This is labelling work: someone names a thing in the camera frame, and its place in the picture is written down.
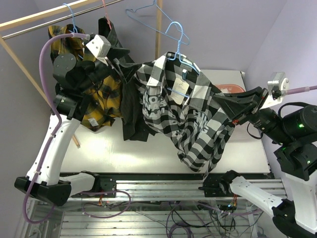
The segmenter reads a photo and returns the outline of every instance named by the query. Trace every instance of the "shirt collar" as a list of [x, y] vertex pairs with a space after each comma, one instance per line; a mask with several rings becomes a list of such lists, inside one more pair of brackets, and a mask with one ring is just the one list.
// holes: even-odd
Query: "shirt collar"
[[[150, 79], [148, 80], [147, 86], [161, 87], [162, 91], [163, 81], [165, 80], [166, 61], [167, 58], [170, 58], [170, 54], [174, 53], [167, 52], [166, 54], [164, 54], [163, 56], [154, 61], [153, 69], [151, 72]], [[186, 62], [194, 65], [194, 63], [192, 63], [192, 61], [190, 61], [186, 56], [182, 55], [182, 57], [186, 59]], [[197, 109], [198, 111], [205, 111], [207, 108], [208, 99], [211, 95], [211, 88], [213, 87], [213, 85], [196, 65], [195, 67], [198, 69], [200, 74], [196, 76], [196, 82], [189, 82], [190, 87], [191, 85], [194, 85], [193, 91], [191, 95], [189, 95], [189, 106]]]

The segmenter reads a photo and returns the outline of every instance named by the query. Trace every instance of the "shirt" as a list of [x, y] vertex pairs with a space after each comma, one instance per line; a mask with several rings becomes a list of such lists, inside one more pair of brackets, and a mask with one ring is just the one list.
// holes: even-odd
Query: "shirt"
[[[99, 35], [105, 36], [112, 46], [122, 48], [118, 40], [113, 23], [110, 21], [111, 29], [106, 18], [100, 18], [98, 21]], [[117, 68], [123, 73], [122, 82], [122, 101], [120, 111], [122, 113], [123, 139], [147, 141], [149, 131], [154, 134], [145, 124], [140, 105], [139, 92], [134, 83], [134, 74], [142, 64], [134, 63], [129, 55], [126, 55], [117, 62]]]
[[[199, 75], [178, 58], [167, 59], [173, 56], [166, 53], [144, 63], [135, 74], [144, 120], [150, 128], [171, 138], [179, 159], [191, 170], [200, 172], [208, 163], [207, 176], [221, 159], [234, 125], [212, 99], [221, 91], [185, 56], [182, 59], [194, 65]], [[176, 103], [175, 94], [167, 88], [181, 79], [189, 84], [185, 91], [189, 98]]]
[[[78, 33], [85, 34], [85, 32], [76, 27]], [[67, 34], [73, 31], [73, 25], [68, 24], [65, 27], [50, 26], [49, 37], [56, 35]], [[80, 38], [63, 38], [51, 44], [51, 60], [54, 62], [60, 54], [72, 53], [75, 55], [77, 61], [90, 60], [95, 61], [96, 58], [91, 52], [83, 47]], [[119, 78], [108, 76], [103, 80], [100, 89], [89, 89], [85, 92], [91, 96], [91, 103], [88, 105], [81, 124], [92, 131], [97, 131], [101, 127], [111, 126], [114, 118], [122, 117], [120, 106], [122, 100], [122, 83]]]

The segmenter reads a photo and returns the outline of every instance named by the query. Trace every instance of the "clothing rack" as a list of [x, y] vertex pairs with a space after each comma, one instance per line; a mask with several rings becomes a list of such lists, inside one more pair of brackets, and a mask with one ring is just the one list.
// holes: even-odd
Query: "clothing rack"
[[[97, 2], [97, 1], [99, 1], [99, 0], [78, 0], [78, 1], [75, 1], [75, 2], [72, 2], [72, 3], [69, 3], [68, 5], [72, 9], [75, 9], [75, 8], [82, 7], [82, 6], [85, 6], [87, 4], [90, 4], [90, 3], [93, 3], [93, 2]], [[109, 6], [109, 5], [112, 5], [112, 4], [121, 2], [121, 1], [124, 1], [124, 0], [114, 0], [114, 1], [111, 1], [109, 3], [106, 3], [106, 6]], [[74, 16], [79, 16], [79, 15], [82, 15], [82, 14], [85, 14], [85, 13], [100, 9], [103, 6], [104, 5], [101, 4], [101, 5], [98, 5], [98, 6], [83, 10], [83, 11], [79, 11], [79, 12], [75, 13]], [[158, 0], [158, 6], [160, 6], [162, 8], [162, 0]], [[62, 13], [62, 12], [66, 12], [66, 11], [69, 11], [68, 7], [65, 6], [65, 5], [62, 5], [62, 6], [58, 6], [58, 7], [49, 9], [49, 10], [41, 11], [41, 12], [29, 15], [29, 16], [25, 16], [25, 17], [21, 17], [21, 18], [12, 20], [12, 21], [8, 21], [8, 22], [0, 24], [0, 32], [4, 31], [4, 30], [7, 30], [7, 29], [11, 29], [11, 28], [17, 27], [17, 26], [25, 25], [25, 24], [30, 23], [30, 22], [41, 20], [41, 19], [44, 19], [44, 18], [49, 17], [49, 16], [54, 16], [56, 14], [59, 14], [59, 13]], [[37, 29], [40, 29], [40, 28], [43, 28], [43, 27], [46, 27], [46, 26], [50, 26], [52, 24], [55, 24], [55, 23], [58, 23], [58, 22], [61, 22], [61, 21], [67, 20], [67, 19], [71, 19], [72, 17], [73, 17], [73, 15], [68, 15], [68, 16], [65, 16], [65, 17], [61, 17], [61, 18], [58, 18], [58, 19], [55, 19], [55, 20], [52, 20], [52, 21], [49, 21], [49, 22], [46, 22], [46, 23], [43, 23], [43, 24], [39, 24], [39, 25], [30, 27], [30, 28], [27, 28], [27, 29], [24, 29], [24, 30], [21, 30], [21, 31], [18, 31], [18, 32], [9, 34], [9, 35], [6, 35], [4, 37], [0, 34], [0, 44], [7, 51], [7, 53], [14, 60], [14, 62], [19, 66], [19, 68], [22, 70], [22, 72], [25, 74], [25, 76], [29, 79], [29, 81], [32, 83], [32, 85], [35, 87], [35, 89], [39, 92], [39, 94], [42, 96], [42, 98], [47, 103], [48, 103], [48, 100], [47, 100], [47, 98], [45, 96], [45, 93], [43, 92], [41, 87], [37, 84], [36, 80], [30, 74], [30, 72], [27, 70], [27, 68], [24, 66], [24, 64], [19, 59], [19, 57], [14, 53], [12, 48], [5, 42], [5, 40], [13, 38], [13, 37], [16, 37], [16, 36], [19, 36], [19, 35], [22, 35], [22, 34], [25, 34], [25, 33], [28, 33], [28, 32], [32, 32], [34, 30], [37, 30]], [[158, 30], [161, 30], [161, 21], [162, 21], [161, 12], [159, 10], [157, 10], [157, 29]], [[156, 59], [157, 59], [157, 57], [159, 55], [159, 52], [160, 52], [160, 34], [158, 32], [156, 32], [156, 47], [155, 47], [155, 57], [156, 57]], [[73, 135], [72, 139], [75, 142], [76, 146], [78, 148], [80, 148], [80, 143], [77, 140], [75, 135]]]

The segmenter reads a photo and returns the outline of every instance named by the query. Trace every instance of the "orange wire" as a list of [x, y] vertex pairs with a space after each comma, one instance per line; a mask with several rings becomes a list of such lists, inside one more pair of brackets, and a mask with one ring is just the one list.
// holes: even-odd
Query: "orange wire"
[[106, 4], [105, 4], [105, 0], [103, 0], [103, 4], [104, 4], [105, 12], [106, 12], [107, 23], [108, 23], [109, 28], [110, 28], [110, 30], [111, 30], [111, 24], [110, 24], [110, 21], [109, 21], [109, 18], [108, 18], [108, 12], [107, 12], [107, 7], [106, 7]]

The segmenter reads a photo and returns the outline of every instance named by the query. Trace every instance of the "plaid shirt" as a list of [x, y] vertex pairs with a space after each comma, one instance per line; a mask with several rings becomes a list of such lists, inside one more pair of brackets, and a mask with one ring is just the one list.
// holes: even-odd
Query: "plaid shirt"
[[[78, 33], [85, 34], [82, 29], [76, 28]], [[70, 30], [73, 31], [72, 24], [68, 24], [65, 27], [50, 26], [49, 37], [52, 38], [56, 35], [67, 34], [70, 33]], [[72, 53], [75, 55], [77, 61], [96, 60], [89, 50], [85, 50], [85, 53], [83, 52], [82, 40], [80, 38], [63, 38], [51, 44], [52, 62], [54, 62], [57, 56], [65, 53]], [[95, 89], [87, 90], [85, 93], [91, 95], [92, 102], [89, 104], [81, 124], [92, 131], [97, 131], [105, 125], [111, 126], [114, 118], [122, 117], [120, 112], [121, 87], [120, 79], [115, 80], [113, 77], [108, 76], [104, 79], [98, 92]], [[94, 119], [98, 125], [89, 122], [89, 120]]]
[[[179, 150], [179, 159], [191, 170], [200, 172], [208, 163], [206, 176], [221, 159], [234, 126], [212, 99], [220, 90], [200, 70], [198, 75], [178, 59], [167, 60], [173, 56], [174, 53], [166, 53], [153, 62], [144, 63], [135, 74], [144, 120], [150, 128], [171, 138]], [[167, 87], [172, 88], [176, 78], [183, 77], [184, 68], [188, 70], [186, 94], [190, 97], [179, 105]]]

